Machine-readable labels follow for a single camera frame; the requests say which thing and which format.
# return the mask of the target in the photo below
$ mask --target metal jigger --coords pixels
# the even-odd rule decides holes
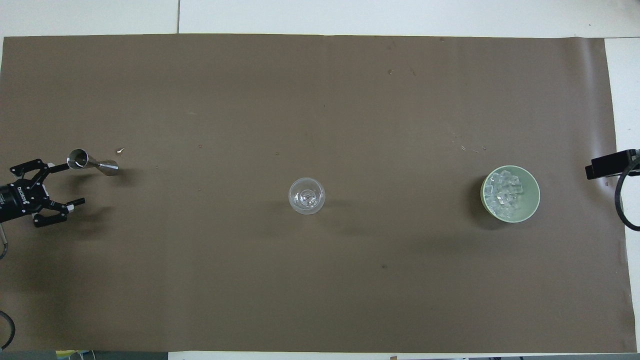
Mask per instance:
[[[107,176],[113,176],[118,172],[117,162],[113,160],[97,161],[82,149],[76,149],[69,153],[67,165],[76,170],[95,167]]]

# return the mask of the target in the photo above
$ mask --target brown table surface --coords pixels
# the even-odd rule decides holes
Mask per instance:
[[[636,351],[615,184],[584,175],[615,151],[602,39],[5,38],[0,124],[7,183],[122,167],[4,224],[14,350]],[[540,184],[523,223],[480,203],[500,165]]]

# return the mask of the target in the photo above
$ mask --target white table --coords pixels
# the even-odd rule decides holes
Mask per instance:
[[[145,33],[606,38],[617,147],[640,148],[640,3],[634,0],[0,0],[0,37]],[[640,222],[640,179],[630,178],[625,184],[623,198],[629,199],[625,213]],[[626,237],[632,301],[640,314],[640,233],[627,229]],[[508,356],[176,352],[169,358],[372,360],[393,355],[400,359]]]

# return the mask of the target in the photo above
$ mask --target clear drinking glass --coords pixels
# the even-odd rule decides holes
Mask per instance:
[[[289,204],[303,215],[315,214],[324,205],[324,188],[315,179],[302,177],[295,180],[289,189]]]

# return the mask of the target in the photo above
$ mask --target bowl of ice cubes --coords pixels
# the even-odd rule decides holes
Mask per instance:
[[[504,222],[527,220],[540,204],[536,178],[521,167],[506,165],[492,171],[480,189],[484,208]]]

